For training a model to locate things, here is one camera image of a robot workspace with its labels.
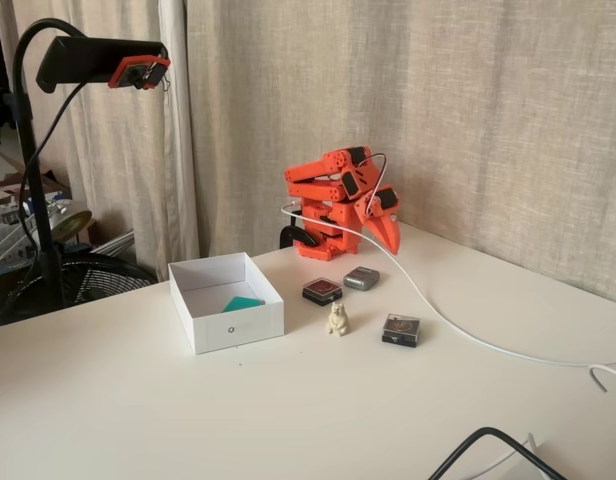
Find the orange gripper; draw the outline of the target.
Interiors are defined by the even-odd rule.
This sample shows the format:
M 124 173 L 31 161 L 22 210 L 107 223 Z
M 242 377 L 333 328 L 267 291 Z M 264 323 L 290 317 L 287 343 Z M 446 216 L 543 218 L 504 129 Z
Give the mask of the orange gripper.
M 354 211 L 363 225 L 375 235 L 380 244 L 392 255 L 397 255 L 401 233 L 396 213 L 400 207 L 399 196 L 390 186 L 370 191 L 354 203 Z

